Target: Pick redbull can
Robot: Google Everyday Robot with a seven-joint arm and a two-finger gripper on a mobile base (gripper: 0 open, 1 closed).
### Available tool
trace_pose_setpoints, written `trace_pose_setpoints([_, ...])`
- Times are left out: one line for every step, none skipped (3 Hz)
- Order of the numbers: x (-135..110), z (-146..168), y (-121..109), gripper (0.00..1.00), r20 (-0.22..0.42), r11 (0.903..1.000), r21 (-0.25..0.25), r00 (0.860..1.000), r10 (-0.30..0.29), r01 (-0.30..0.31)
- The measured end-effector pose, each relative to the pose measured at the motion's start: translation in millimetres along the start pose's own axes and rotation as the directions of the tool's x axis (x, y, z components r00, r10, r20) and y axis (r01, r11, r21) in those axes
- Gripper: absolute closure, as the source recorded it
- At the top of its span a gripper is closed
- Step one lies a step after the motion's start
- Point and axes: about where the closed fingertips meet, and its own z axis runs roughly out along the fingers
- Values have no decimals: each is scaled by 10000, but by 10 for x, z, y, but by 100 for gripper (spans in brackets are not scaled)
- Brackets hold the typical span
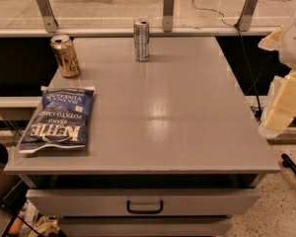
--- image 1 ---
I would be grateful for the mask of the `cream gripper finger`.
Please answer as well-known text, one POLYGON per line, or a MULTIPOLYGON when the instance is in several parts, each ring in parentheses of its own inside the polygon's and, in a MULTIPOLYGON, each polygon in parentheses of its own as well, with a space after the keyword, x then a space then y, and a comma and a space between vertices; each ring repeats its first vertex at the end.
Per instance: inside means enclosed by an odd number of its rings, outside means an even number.
POLYGON ((258 47, 267 51, 279 50, 283 27, 277 28, 271 34, 260 40, 258 47))
POLYGON ((274 138, 296 118, 296 70, 284 77, 275 76, 269 86, 259 124, 259 134, 274 138))

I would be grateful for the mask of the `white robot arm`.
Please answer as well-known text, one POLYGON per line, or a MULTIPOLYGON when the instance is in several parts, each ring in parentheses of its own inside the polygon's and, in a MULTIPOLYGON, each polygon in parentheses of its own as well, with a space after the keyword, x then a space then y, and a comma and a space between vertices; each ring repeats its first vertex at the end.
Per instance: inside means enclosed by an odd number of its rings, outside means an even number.
POLYGON ((290 68, 287 75, 275 76, 270 83, 261 115, 259 134, 274 138, 296 118, 296 12, 283 26, 263 38, 259 48, 277 51, 279 61, 290 68))

